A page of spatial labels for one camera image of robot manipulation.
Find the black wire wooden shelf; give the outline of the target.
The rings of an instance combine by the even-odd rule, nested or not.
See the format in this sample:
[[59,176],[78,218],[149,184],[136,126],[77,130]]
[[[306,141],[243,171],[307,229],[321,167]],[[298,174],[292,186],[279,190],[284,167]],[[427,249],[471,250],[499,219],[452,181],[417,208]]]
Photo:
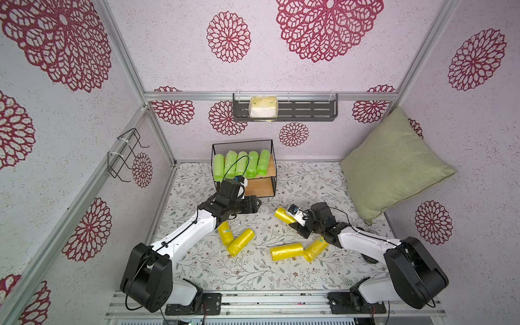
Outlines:
[[[276,194],[276,157],[274,156],[274,143],[271,139],[213,144],[211,162],[212,174],[213,157],[216,154],[222,154],[226,158],[226,154],[229,150],[234,150],[237,153],[245,151],[248,154],[250,151],[256,151],[259,155],[262,150],[269,150],[271,152],[271,159],[269,162],[268,174],[266,176],[257,175],[252,179],[248,179],[245,174],[244,177],[248,180],[247,187],[245,188],[245,195],[264,198],[272,197]],[[219,190],[221,184],[222,182],[215,182],[215,188]]]

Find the yellow trash bag roll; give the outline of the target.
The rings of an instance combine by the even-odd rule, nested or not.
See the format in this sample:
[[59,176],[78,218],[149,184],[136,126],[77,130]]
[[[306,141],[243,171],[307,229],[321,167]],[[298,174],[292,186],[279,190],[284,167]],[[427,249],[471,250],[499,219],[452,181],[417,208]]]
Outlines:
[[320,236],[317,238],[314,242],[311,243],[310,246],[308,246],[304,252],[303,257],[306,261],[311,263],[314,261],[324,250],[326,250],[329,246],[329,243],[325,241],[325,239]]
[[297,223],[296,219],[287,212],[286,209],[280,207],[275,211],[275,217],[285,224],[291,225],[293,223]]
[[273,261],[280,261],[283,259],[291,259],[293,257],[302,256],[304,248],[301,243],[275,246],[269,249]]
[[234,241],[234,236],[230,230],[228,222],[223,222],[220,226],[218,226],[217,231],[219,232],[219,236],[224,246],[228,246]]

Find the pale green trash bag roll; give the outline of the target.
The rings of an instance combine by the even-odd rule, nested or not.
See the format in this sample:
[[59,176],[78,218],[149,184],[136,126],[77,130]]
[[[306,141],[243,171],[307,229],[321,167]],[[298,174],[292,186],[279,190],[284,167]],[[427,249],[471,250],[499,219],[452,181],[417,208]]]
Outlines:
[[236,161],[235,176],[244,176],[246,174],[248,164],[249,154],[245,151],[240,151]]

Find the yellow trash bag roll diagonal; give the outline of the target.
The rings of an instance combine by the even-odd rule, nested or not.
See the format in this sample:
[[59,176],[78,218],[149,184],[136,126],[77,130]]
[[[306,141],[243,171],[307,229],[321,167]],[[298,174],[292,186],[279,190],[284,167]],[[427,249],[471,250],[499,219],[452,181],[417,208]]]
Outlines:
[[227,251],[231,256],[236,257],[246,245],[255,237],[255,233],[251,229],[246,229],[238,238],[233,240],[228,246]]

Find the green trash bag roll top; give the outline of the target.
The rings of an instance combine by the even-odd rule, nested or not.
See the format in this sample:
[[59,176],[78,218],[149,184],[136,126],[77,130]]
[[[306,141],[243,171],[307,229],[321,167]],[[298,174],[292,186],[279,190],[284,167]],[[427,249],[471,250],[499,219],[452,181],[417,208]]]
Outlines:
[[233,179],[236,173],[236,162],[238,160],[238,153],[234,150],[229,150],[225,158],[224,178]]

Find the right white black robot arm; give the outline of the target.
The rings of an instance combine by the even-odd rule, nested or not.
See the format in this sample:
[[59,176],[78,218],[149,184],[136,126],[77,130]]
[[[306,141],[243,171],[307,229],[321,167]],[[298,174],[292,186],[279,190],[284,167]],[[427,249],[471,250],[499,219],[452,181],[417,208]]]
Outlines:
[[365,278],[349,289],[355,310],[384,301],[402,301],[416,310],[435,306],[435,297],[449,285],[449,280],[419,239],[371,234],[349,221],[338,222],[333,210],[327,203],[313,204],[308,210],[292,204],[287,210],[292,218],[289,226],[304,238],[319,234],[330,245],[357,251],[387,268],[387,275]]

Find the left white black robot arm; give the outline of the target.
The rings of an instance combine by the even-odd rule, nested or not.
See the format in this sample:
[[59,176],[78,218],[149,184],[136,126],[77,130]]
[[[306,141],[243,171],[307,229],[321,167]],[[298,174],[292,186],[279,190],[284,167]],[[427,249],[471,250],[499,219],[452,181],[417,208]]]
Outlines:
[[257,213],[261,201],[246,196],[248,180],[223,180],[219,190],[200,203],[194,215],[177,230],[150,245],[139,243],[129,256],[120,290],[149,312],[176,306],[194,314],[203,310],[203,289],[175,279],[173,266],[198,241],[239,214]]

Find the green cushion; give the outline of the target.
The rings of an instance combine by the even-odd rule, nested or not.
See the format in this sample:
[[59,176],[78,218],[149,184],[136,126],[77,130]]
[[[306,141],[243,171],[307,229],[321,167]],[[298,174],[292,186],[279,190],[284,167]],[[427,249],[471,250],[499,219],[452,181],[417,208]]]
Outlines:
[[396,108],[341,161],[349,196],[368,225],[388,208],[453,176]]

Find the white sponge block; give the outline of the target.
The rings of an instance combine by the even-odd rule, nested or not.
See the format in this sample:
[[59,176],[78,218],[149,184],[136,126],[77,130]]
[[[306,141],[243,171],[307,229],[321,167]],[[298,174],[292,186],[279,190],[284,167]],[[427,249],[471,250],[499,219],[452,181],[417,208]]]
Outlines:
[[253,119],[275,119],[278,117],[276,96],[255,96],[249,102],[249,116]]

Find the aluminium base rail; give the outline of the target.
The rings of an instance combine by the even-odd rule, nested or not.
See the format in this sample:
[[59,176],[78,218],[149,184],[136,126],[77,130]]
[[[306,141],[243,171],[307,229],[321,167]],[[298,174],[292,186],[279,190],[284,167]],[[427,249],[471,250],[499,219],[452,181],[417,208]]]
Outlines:
[[374,318],[383,322],[388,317],[443,318],[446,312],[439,301],[420,310],[402,301],[378,302],[373,306],[354,309],[347,291],[209,291],[207,301],[196,314],[187,314],[181,307],[167,305],[150,312],[116,292],[104,315],[112,320],[162,320],[167,318]]

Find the grey wall metal rack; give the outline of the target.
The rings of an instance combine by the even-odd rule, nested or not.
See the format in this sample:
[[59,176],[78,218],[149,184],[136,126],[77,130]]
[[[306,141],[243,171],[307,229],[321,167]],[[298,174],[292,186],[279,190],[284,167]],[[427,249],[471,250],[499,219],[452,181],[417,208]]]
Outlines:
[[232,113],[239,122],[332,122],[338,116],[338,93],[330,92],[324,100],[278,101],[276,117],[252,117],[249,113],[251,100],[242,99],[237,93],[232,98]]

